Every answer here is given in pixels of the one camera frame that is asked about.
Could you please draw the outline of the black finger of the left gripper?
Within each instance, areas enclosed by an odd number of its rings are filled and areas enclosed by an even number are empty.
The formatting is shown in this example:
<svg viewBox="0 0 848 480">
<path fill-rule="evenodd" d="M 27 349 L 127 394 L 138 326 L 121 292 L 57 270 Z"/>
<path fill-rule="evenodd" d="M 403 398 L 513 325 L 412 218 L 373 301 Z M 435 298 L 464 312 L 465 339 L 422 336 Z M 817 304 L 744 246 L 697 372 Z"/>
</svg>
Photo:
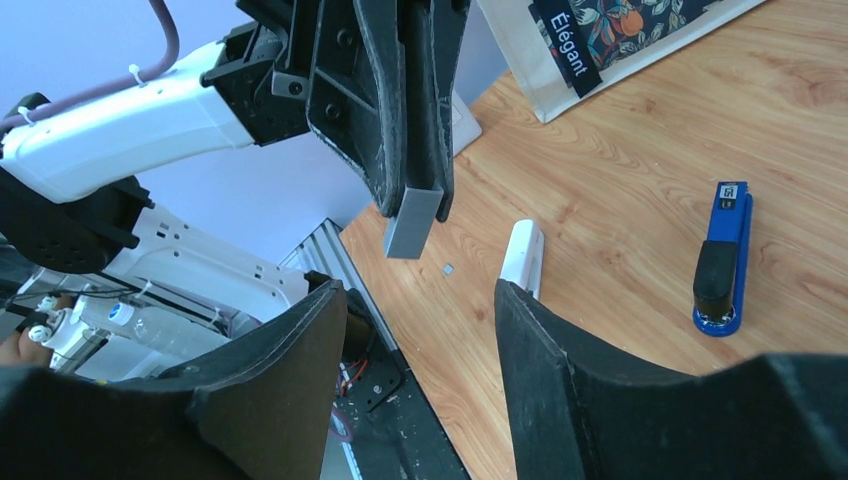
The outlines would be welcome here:
<svg viewBox="0 0 848 480">
<path fill-rule="evenodd" d="M 435 214 L 439 222 L 448 219 L 454 197 L 452 92 L 469 8 L 468 1 L 426 3 L 425 67 L 430 88 L 427 99 L 432 102 L 428 114 L 433 127 L 429 143 L 433 187 L 441 191 Z"/>
<path fill-rule="evenodd" d="M 369 93 L 374 110 L 356 139 L 377 209 L 383 216 L 393 217 L 402 196 L 399 161 L 405 145 L 404 60 L 398 41 L 398 5 L 395 1 L 355 1 L 353 7 L 361 47 L 368 60 L 368 68 L 358 78 Z"/>
</svg>

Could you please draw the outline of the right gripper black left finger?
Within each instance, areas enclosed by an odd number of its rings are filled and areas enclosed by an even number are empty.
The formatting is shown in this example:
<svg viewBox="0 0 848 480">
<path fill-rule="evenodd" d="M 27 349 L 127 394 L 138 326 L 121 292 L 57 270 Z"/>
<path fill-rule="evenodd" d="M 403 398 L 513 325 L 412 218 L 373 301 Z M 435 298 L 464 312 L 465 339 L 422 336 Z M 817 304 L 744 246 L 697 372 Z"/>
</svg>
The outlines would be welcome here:
<svg viewBox="0 0 848 480">
<path fill-rule="evenodd" d="M 316 479 L 347 319 L 330 280 L 153 379 L 1 372 L 5 479 Z"/>
</svg>

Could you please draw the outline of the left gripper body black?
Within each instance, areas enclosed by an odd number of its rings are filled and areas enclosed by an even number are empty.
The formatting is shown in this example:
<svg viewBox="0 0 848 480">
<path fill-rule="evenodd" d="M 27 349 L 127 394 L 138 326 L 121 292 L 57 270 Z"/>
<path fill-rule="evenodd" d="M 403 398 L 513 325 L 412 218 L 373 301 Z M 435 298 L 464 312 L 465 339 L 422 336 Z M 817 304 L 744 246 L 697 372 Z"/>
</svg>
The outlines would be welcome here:
<svg viewBox="0 0 848 480">
<path fill-rule="evenodd" d="M 237 1 L 252 21 L 221 39 L 222 51 L 200 84 L 224 100 L 253 144 L 267 146 L 307 131 L 321 26 L 338 20 L 347 45 L 361 37 L 358 1 Z"/>
</svg>

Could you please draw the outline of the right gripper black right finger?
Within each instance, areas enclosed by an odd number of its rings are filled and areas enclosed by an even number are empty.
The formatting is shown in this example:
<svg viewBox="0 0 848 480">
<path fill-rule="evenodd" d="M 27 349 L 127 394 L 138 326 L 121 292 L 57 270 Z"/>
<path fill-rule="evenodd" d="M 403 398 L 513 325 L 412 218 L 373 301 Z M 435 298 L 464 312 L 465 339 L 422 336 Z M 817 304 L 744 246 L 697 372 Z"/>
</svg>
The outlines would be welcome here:
<svg viewBox="0 0 848 480">
<path fill-rule="evenodd" d="M 693 376 L 495 287 L 521 479 L 843 479 L 847 359 L 767 353 Z"/>
</svg>

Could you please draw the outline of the white stapler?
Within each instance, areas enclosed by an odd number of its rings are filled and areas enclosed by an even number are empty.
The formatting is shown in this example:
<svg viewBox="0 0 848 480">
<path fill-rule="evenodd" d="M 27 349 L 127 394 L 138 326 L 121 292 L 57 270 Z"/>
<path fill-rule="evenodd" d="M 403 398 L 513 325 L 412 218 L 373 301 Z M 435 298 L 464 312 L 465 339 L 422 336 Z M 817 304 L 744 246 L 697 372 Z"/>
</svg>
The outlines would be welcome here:
<svg viewBox="0 0 848 480">
<path fill-rule="evenodd" d="M 517 221 L 512 228 L 499 278 L 518 285 L 535 300 L 540 299 L 545 236 L 532 219 Z"/>
</svg>

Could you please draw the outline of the grey staple strip piece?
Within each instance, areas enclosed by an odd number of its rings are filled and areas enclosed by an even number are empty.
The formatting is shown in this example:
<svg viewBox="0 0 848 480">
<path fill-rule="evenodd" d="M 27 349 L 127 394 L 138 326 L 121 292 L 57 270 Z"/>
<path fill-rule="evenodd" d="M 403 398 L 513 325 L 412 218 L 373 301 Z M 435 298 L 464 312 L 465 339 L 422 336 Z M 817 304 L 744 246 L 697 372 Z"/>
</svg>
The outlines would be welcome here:
<svg viewBox="0 0 848 480">
<path fill-rule="evenodd" d="M 417 260 L 426 246 L 443 190 L 405 186 L 397 214 L 388 219 L 383 239 L 387 258 Z"/>
</svg>

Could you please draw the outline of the blue stapler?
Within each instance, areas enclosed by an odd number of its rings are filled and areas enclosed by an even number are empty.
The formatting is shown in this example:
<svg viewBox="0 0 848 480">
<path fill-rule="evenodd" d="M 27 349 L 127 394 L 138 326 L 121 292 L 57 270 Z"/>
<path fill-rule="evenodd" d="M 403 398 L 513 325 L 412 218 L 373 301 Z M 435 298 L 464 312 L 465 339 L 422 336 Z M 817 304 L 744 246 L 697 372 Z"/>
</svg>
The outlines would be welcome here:
<svg viewBox="0 0 848 480">
<path fill-rule="evenodd" d="M 711 337 L 742 324 L 754 198 L 745 181 L 717 184 L 693 279 L 692 319 Z"/>
</svg>

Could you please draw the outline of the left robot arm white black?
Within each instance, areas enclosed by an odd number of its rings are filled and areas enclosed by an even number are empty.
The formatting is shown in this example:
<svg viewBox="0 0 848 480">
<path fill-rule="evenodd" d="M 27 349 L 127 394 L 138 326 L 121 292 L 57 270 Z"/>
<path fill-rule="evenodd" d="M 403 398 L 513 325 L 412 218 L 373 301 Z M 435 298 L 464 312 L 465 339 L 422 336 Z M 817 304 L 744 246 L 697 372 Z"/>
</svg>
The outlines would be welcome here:
<svg viewBox="0 0 848 480">
<path fill-rule="evenodd" d="M 389 258 L 417 259 L 454 198 L 452 94 L 465 1 L 242 1 L 250 22 L 180 57 L 167 50 L 67 99 L 24 97 L 1 122 L 1 231 L 33 263 L 135 278 L 260 321 L 306 296 L 305 276 L 155 203 L 138 175 L 306 132 L 363 181 Z"/>
</svg>

